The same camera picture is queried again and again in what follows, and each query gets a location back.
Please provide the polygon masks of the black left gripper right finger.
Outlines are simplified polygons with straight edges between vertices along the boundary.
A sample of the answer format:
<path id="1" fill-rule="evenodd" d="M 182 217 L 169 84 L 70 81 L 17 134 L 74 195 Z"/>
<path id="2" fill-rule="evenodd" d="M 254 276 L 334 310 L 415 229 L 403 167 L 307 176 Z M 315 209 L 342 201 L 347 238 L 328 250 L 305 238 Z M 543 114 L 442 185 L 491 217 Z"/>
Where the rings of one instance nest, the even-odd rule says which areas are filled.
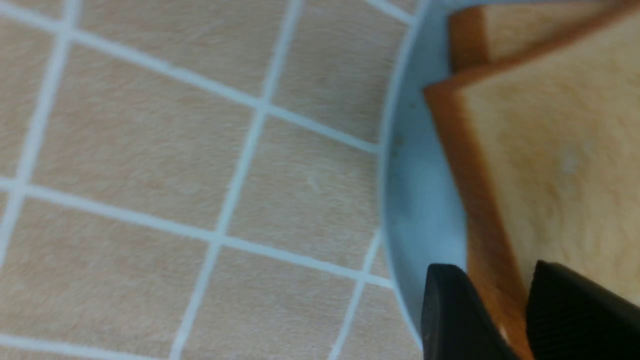
<path id="1" fill-rule="evenodd" d="M 637 360 L 640 309 L 562 264 L 539 260 L 526 337 L 537 360 Z"/>

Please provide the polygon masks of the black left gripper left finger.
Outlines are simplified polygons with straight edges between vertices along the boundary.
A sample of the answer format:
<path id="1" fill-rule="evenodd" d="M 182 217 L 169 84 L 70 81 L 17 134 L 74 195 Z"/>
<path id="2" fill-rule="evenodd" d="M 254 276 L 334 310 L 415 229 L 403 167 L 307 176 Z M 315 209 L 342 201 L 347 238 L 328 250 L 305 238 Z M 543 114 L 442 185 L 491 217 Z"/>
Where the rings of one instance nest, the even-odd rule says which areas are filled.
<path id="1" fill-rule="evenodd" d="M 421 316 L 425 360 L 517 360 L 466 272 L 453 264 L 427 268 Z"/>

